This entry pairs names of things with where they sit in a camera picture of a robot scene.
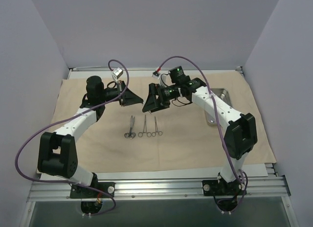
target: surgical scissors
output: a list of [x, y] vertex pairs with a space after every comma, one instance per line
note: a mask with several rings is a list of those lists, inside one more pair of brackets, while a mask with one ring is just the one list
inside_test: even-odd
[[152, 133], [148, 132], [147, 130], [147, 116], [145, 115], [145, 122], [143, 124], [143, 130], [142, 132], [138, 133], [139, 137], [142, 137], [143, 134], [147, 134], [147, 137], [151, 137]]
[[124, 134], [125, 138], [133, 139], [136, 136], [136, 133], [132, 132], [134, 124], [135, 124], [135, 117], [131, 116], [131, 128], [129, 129], [129, 133], [125, 133]]
[[159, 136], [163, 135], [163, 132], [162, 131], [159, 131], [158, 128], [157, 128], [157, 118], [155, 117], [155, 127], [156, 127], [156, 131], [151, 133], [152, 136], [156, 136], [157, 134]]

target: robotic arm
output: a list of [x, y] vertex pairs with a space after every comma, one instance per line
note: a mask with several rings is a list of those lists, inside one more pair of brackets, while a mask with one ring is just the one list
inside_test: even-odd
[[[205, 82], [199, 78], [190, 79], [186, 76], [181, 67], [169, 71], [173, 85], [161, 86], [151, 83], [147, 101], [142, 109], [143, 112], [156, 112], [170, 107], [170, 100], [178, 97], [185, 97], [203, 108], [215, 119], [213, 100], [208, 92]], [[252, 114], [246, 115], [233, 109], [223, 102], [214, 93], [217, 105], [217, 115], [221, 127], [225, 130], [224, 140], [232, 164], [237, 175], [243, 166], [244, 160], [257, 142], [255, 118]], [[221, 184], [235, 183], [235, 176], [228, 160], [226, 160], [218, 178]]]
[[[75, 115], [81, 116], [68, 122], [52, 133], [45, 132], [40, 139], [38, 170], [52, 176], [59, 176], [68, 181], [97, 188], [97, 176], [79, 166], [75, 142], [92, 124], [102, 116], [105, 106], [82, 114], [82, 112], [117, 97], [125, 88], [124, 81], [117, 81], [114, 88], [106, 87], [99, 76], [87, 79], [82, 104]], [[143, 103], [143, 100], [127, 89], [118, 99], [121, 106]]]

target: beige tablecloth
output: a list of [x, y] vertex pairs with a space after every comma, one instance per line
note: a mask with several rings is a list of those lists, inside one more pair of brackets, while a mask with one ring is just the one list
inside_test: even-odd
[[[258, 143], [246, 158], [246, 164], [276, 162], [251, 89], [244, 78], [234, 71], [206, 77], [211, 88], [229, 91], [235, 109], [250, 112], [256, 118]], [[104, 83], [109, 81], [111, 79], [103, 79]], [[129, 88], [146, 100], [148, 84], [156, 81], [151, 77], [131, 77]], [[73, 116], [85, 93], [85, 79], [64, 80], [52, 122]], [[223, 165], [225, 154], [217, 128], [207, 125], [204, 111], [199, 106], [171, 105], [166, 110], [146, 113], [148, 131], [155, 130], [156, 116], [163, 135], [139, 138], [137, 135], [143, 129], [145, 115], [142, 107], [141, 104], [128, 107], [120, 107], [118, 102], [108, 104], [100, 120], [76, 144], [79, 164], [93, 172], [161, 171]], [[124, 133], [129, 130], [131, 115], [135, 116], [134, 132], [137, 135], [134, 139], [126, 139]]]

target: metal frame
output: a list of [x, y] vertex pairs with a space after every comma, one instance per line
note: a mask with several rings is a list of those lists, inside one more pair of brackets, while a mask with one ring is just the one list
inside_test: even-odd
[[[111, 77], [108, 68], [74, 68], [68, 75], [70, 78], [87, 78], [91, 75]], [[132, 76], [151, 76], [153, 68], [130, 68]], [[204, 70], [204, 73], [217, 73], [242, 70]], [[187, 74], [196, 73], [195, 70], [185, 71]], [[263, 166], [247, 165], [249, 186], [246, 198], [249, 197], [281, 197], [287, 217], [292, 227], [298, 227], [295, 213], [289, 198], [289, 188], [285, 177], [279, 177], [273, 164]], [[216, 170], [219, 168], [188, 169], [178, 171], [161, 171], [142, 173], [98, 173], [101, 181], [115, 182], [115, 199], [119, 200], [173, 200], [173, 199], [212, 199], [205, 197], [202, 190], [202, 180], [216, 179]], [[49, 177], [42, 174], [42, 179]], [[26, 209], [20, 226], [29, 226], [36, 202], [77, 202], [93, 201], [95, 199], [70, 199], [71, 187], [68, 184], [47, 184], [34, 182], [31, 186]]]

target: bolt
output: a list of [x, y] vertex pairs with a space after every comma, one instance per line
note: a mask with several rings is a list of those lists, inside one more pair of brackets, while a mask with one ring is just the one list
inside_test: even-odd
[[210, 186], [208, 184], [205, 184], [203, 186], [204, 191], [209, 191], [210, 190]]
[[108, 187], [108, 193], [112, 194], [114, 192], [114, 187], [113, 186], [109, 186]]

